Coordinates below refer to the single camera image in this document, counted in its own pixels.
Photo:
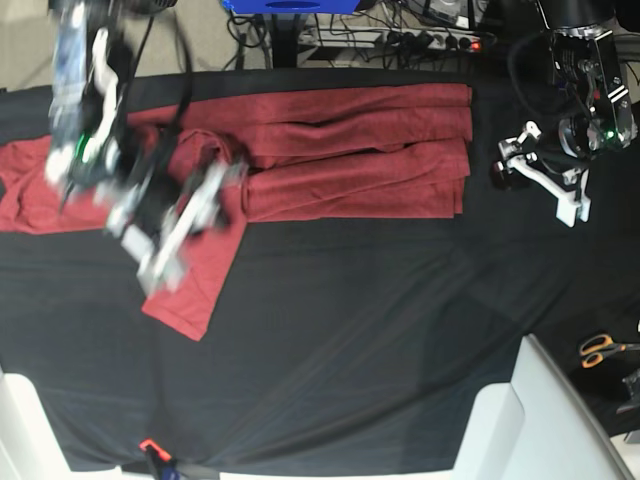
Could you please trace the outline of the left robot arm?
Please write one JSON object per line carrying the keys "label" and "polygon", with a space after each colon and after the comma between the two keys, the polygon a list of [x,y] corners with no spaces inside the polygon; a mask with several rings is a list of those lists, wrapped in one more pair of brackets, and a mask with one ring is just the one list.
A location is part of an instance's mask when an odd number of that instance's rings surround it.
{"label": "left robot arm", "polygon": [[[555,198],[556,218],[574,227],[590,216],[591,163],[604,152],[628,148],[638,127],[607,26],[615,17],[614,2],[539,1],[536,7],[543,30],[518,40],[507,57],[516,97],[533,117],[517,136],[499,142],[491,175],[504,189],[538,184]],[[566,95],[555,110],[533,104],[518,75],[520,55],[539,39],[549,47],[554,85]]]}

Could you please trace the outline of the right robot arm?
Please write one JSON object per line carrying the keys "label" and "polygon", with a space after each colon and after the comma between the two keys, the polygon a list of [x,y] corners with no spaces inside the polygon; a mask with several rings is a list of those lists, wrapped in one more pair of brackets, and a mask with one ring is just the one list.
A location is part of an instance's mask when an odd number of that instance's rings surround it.
{"label": "right robot arm", "polygon": [[174,115],[154,146],[127,120],[128,100],[143,51],[127,43],[125,15],[155,20],[171,1],[53,1],[58,31],[53,57],[51,144],[45,179],[62,204],[90,192],[106,208],[104,228],[138,263],[147,295],[175,291],[187,273],[185,243],[228,218],[220,193],[246,173],[242,157],[217,151],[180,180],[169,165],[191,104],[191,51],[170,21],[184,55],[184,84]]}

